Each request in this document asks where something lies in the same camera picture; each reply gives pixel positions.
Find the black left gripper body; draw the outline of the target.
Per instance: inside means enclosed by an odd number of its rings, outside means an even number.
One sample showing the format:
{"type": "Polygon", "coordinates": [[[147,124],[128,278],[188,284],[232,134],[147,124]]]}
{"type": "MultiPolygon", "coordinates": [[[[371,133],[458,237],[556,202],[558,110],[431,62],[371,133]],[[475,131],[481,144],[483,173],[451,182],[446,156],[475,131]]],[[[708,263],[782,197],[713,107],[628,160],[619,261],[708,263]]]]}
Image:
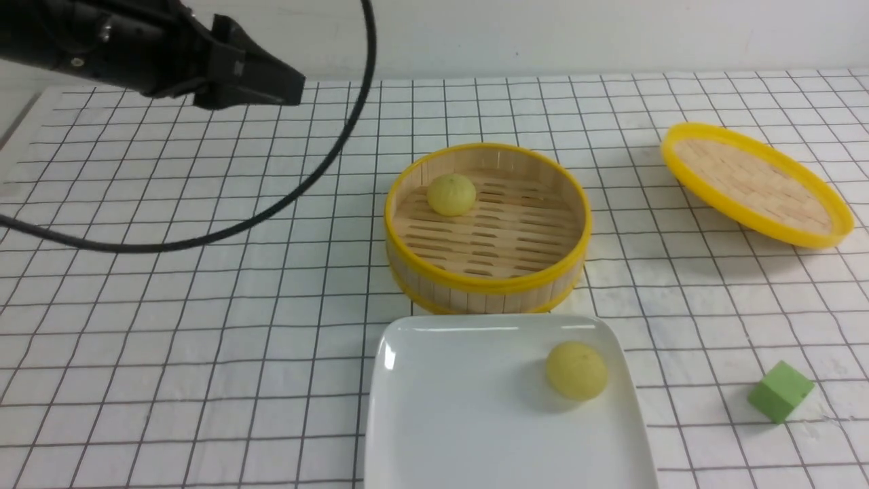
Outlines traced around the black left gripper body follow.
{"type": "Polygon", "coordinates": [[[77,74],[146,97],[193,96],[202,109],[300,105],[306,78],[229,16],[203,25],[180,1],[74,1],[77,74]]]}

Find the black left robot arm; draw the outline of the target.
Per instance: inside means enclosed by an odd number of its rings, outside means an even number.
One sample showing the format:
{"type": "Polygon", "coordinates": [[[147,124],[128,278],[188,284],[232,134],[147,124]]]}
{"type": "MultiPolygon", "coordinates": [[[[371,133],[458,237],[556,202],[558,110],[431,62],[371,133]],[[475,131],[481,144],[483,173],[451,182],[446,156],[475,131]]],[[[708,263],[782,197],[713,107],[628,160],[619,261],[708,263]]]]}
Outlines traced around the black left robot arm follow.
{"type": "Polygon", "coordinates": [[[180,1],[3,1],[2,59],[209,111],[300,105],[306,78],[235,20],[180,1]]]}

